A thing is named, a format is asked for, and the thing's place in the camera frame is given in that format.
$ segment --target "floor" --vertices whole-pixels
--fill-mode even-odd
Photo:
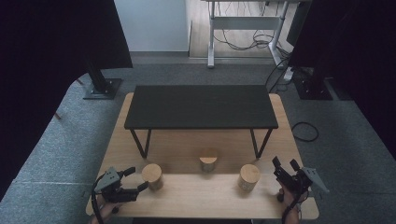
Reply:
[[[133,69],[105,70],[105,77],[123,82],[112,101],[84,101],[91,82],[73,83],[58,114],[31,153],[0,203],[2,223],[86,223],[85,207],[97,176],[125,94],[137,84],[265,84],[268,89],[281,76],[272,60],[242,64],[219,60],[207,69],[205,60],[178,53],[132,52]],[[292,84],[277,85],[290,126],[300,121],[319,131],[316,141],[296,140],[304,165],[317,168],[331,193],[313,186],[320,212],[316,220],[302,223],[394,223],[396,220],[396,162],[353,101],[302,101]],[[312,138],[315,132],[300,126],[293,133]],[[109,223],[131,223],[132,218],[113,217]],[[254,220],[280,223],[280,220]]]

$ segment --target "wooden table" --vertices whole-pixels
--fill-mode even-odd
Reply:
[[[136,173],[124,177],[122,184],[126,189],[136,188],[143,183],[143,168],[157,163],[163,169],[163,187],[157,191],[142,191],[137,201],[125,204],[117,216],[281,218],[281,204],[276,200],[279,184],[272,159],[278,156],[290,174],[294,174],[289,165],[292,159],[300,165],[303,163],[278,95],[270,94],[270,99],[279,128],[273,130],[260,159],[251,156],[249,130],[156,130],[151,136],[150,153],[143,159],[131,133],[124,129],[133,96],[128,93],[125,98],[98,176],[110,166],[118,171],[134,166]],[[147,136],[147,131],[136,133],[142,139]],[[258,130],[255,134],[260,142],[266,131]],[[215,170],[207,174],[201,171],[199,157],[209,147],[217,150],[218,161]],[[245,164],[254,164],[261,171],[261,179],[251,192],[237,185],[239,171]],[[314,198],[308,198],[302,209],[303,219],[318,217]],[[86,212],[92,213],[91,201]]]

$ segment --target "wooden cylinder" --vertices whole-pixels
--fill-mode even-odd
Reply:
[[[143,168],[142,178],[144,181],[148,181],[148,187],[152,190],[163,187],[163,170],[155,163],[149,164]]]
[[[214,148],[207,148],[201,153],[201,157],[199,159],[201,161],[202,170],[205,172],[211,172],[215,169],[218,152]]]
[[[255,165],[246,164],[241,168],[238,185],[245,191],[252,191],[260,179],[260,171]]]

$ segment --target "black table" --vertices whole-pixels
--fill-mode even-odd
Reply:
[[[131,131],[143,158],[151,130],[250,129],[259,158],[278,124],[264,86],[136,86],[124,128]],[[268,129],[260,151],[254,129]],[[148,130],[145,149],[135,130]]]

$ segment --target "table leg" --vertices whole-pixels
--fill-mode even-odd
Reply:
[[[286,17],[286,12],[288,11],[288,7],[289,7],[289,2],[286,1],[283,4],[283,10],[282,10],[282,14],[280,15],[280,23],[276,28],[275,34],[274,34],[274,38],[273,40],[268,44],[268,48],[270,49],[275,64],[278,65],[278,68],[283,68],[283,63],[282,60],[280,60],[280,56],[279,53],[276,49],[276,45],[277,45],[277,41],[279,40],[280,37],[280,32],[282,31],[282,27],[283,27],[283,22],[285,21],[285,17]]]
[[[207,67],[213,68],[215,67],[215,46],[213,43],[215,36],[215,27],[213,24],[213,20],[215,19],[215,2],[212,2],[212,9],[210,14],[210,37],[209,37],[209,46],[207,48]]]
[[[142,156],[142,158],[146,158],[149,154],[149,139],[151,137],[151,129],[148,129],[148,137],[146,139],[146,145],[145,145],[145,149],[143,150],[142,144],[140,144],[139,138],[137,137],[136,132],[131,129],[131,134],[132,137],[134,138],[134,141],[136,142],[137,148],[140,151],[140,155]]]
[[[265,145],[267,145],[268,139],[270,138],[272,129],[269,129],[267,134],[264,137],[264,140],[262,141],[262,146],[260,147],[260,151],[257,149],[257,143],[256,143],[256,137],[254,136],[254,131],[253,129],[250,129],[250,134],[251,134],[251,139],[253,141],[253,148],[254,148],[254,153],[256,154],[256,158],[260,158],[262,156],[262,152],[264,151]]]

